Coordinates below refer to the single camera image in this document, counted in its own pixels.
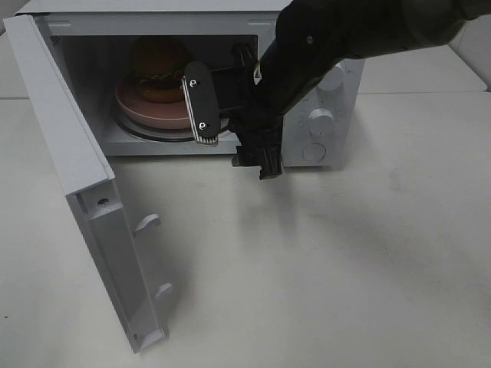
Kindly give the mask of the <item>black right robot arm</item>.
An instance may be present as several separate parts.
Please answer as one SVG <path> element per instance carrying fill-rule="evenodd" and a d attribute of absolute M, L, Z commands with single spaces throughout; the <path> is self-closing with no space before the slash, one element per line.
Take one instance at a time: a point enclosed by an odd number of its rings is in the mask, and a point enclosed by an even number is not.
<path fill-rule="evenodd" d="M 239 138 L 234 166 L 281 175 L 283 117 L 344 59 L 366 59 L 450 43 L 467 21 L 490 13 L 482 1 L 293 1 L 278 15 L 260 57 L 232 49 L 239 105 L 228 128 Z"/>

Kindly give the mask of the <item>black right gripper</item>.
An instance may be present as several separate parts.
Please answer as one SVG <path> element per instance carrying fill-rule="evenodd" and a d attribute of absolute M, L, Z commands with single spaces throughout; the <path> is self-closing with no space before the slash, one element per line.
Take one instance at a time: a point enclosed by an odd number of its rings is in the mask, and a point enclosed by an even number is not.
<path fill-rule="evenodd" d="M 284 68 L 257 61 L 250 44 L 232 46 L 232 67 L 209 72 L 209 121 L 228 117 L 240 145 L 234 167 L 259 167 L 259 179 L 282 174 Z"/>

